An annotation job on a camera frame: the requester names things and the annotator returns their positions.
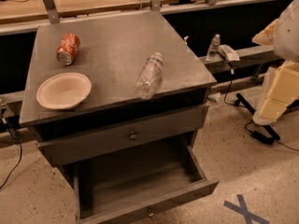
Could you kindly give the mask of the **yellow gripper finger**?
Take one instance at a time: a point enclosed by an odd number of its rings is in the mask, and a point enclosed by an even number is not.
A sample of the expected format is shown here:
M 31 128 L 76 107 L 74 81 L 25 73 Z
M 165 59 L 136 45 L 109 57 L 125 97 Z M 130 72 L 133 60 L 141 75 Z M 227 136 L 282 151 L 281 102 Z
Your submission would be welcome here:
M 285 61 L 278 68 L 269 67 L 262 88 L 256 111 L 271 124 L 299 98 L 299 63 Z

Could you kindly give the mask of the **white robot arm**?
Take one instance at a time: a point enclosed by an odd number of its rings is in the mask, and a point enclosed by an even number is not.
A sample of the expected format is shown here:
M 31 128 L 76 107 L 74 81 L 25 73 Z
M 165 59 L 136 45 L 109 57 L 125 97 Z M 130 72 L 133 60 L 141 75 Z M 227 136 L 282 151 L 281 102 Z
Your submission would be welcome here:
M 293 0 L 252 42 L 272 46 L 274 53 L 284 60 L 279 68 L 268 69 L 263 95 L 253 115 L 256 124 L 268 125 L 299 98 L 299 0 Z

